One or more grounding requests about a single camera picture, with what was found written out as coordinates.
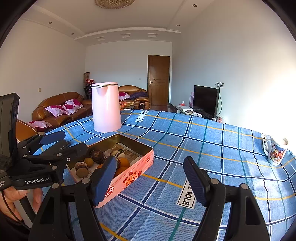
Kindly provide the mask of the left hand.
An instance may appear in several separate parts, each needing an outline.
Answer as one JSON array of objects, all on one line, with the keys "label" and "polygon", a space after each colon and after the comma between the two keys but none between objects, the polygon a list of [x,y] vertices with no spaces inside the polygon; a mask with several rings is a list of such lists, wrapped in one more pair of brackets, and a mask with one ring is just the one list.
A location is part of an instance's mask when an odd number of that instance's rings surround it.
[{"label": "left hand", "polygon": [[[16,210],[14,202],[26,197],[29,192],[30,190],[16,190],[14,187],[9,187],[3,190],[3,192],[1,192],[1,212],[4,215],[8,216],[9,218],[14,219],[14,216],[10,213],[9,209],[5,205],[5,202],[3,199],[3,196],[4,196],[8,204],[8,207],[11,209],[11,211],[14,213],[15,216],[21,219],[19,212]],[[33,192],[33,209],[34,209],[34,212],[38,212],[43,200],[43,191],[41,188],[38,188],[38,189],[33,189],[32,192]]]}]

